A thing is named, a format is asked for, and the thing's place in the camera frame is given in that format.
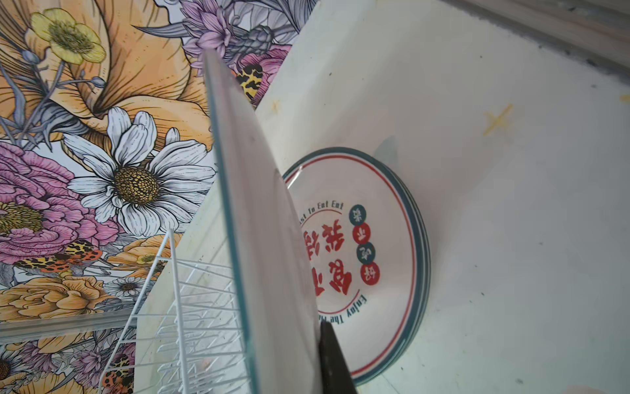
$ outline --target white daisy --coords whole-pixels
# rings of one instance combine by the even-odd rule
[[[125,276],[103,285],[103,290],[105,290],[107,294],[117,298],[136,298],[140,295],[144,281],[144,278]],[[151,288],[153,288],[153,284],[153,281],[149,281],[146,291],[147,294],[151,291]]]
[[[96,208],[98,222],[117,215],[125,231],[135,236],[154,236],[189,223],[215,175],[211,167],[195,165],[207,154],[205,145],[180,141],[173,128],[165,147],[141,165],[158,135],[153,117],[141,111],[132,124],[125,110],[114,107],[108,119],[112,156],[85,138],[64,136],[66,146],[94,170],[93,177],[75,178],[68,188],[87,195],[81,204]]]
[[[22,380],[24,376],[17,376],[17,374],[28,371],[28,366],[21,360],[19,352],[9,350],[10,347],[21,348],[19,344],[0,345],[0,384],[3,383],[2,386],[9,385],[18,378]]]

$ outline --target red chinese characters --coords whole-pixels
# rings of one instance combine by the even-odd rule
[[[330,262],[328,266],[333,275],[333,280],[329,282],[330,286],[338,293],[343,292],[344,295],[348,295],[348,289],[350,288],[350,283],[352,283],[352,274],[343,271],[343,262],[339,259]]]
[[[321,284],[322,277],[321,274],[317,275],[315,267],[313,267],[311,273],[313,274],[313,284],[315,285],[315,296],[319,297],[319,295],[323,293],[326,289],[319,286]]]
[[[339,232],[341,230],[341,225],[339,224],[339,219],[335,220],[333,226],[322,225],[324,231],[321,233],[321,236],[326,238],[326,250],[332,252],[333,250],[338,252],[345,241],[343,239],[343,233]]]
[[[318,238],[319,235],[315,231],[313,231],[311,235],[309,235],[308,231],[304,232],[304,244],[306,245],[306,252],[309,254],[309,260],[312,259],[313,252],[315,256],[319,256]]]

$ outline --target ceramic plate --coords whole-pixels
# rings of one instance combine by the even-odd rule
[[[328,148],[284,175],[312,268],[319,319],[332,322],[356,384],[391,365],[427,303],[430,257],[400,179],[354,149]]]

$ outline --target red circle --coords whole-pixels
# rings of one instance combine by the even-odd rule
[[[372,262],[368,265],[361,265],[361,279],[368,286],[374,286],[381,278],[381,270],[376,263]]]
[[[368,226],[367,223],[355,226],[352,229],[352,238],[354,238],[355,242],[359,245],[366,244],[370,240],[370,235],[372,235],[372,232],[370,231],[370,226]]]

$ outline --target floral mural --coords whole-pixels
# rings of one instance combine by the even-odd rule
[[[0,394],[131,394],[134,369],[100,374],[121,328],[0,345]],[[125,335],[133,339],[135,330]],[[116,367],[135,362],[135,344],[121,345],[112,359]]]
[[[0,2],[0,326],[133,307],[216,176],[202,51],[256,107],[315,3]],[[96,392],[117,330],[3,345],[0,394]]]

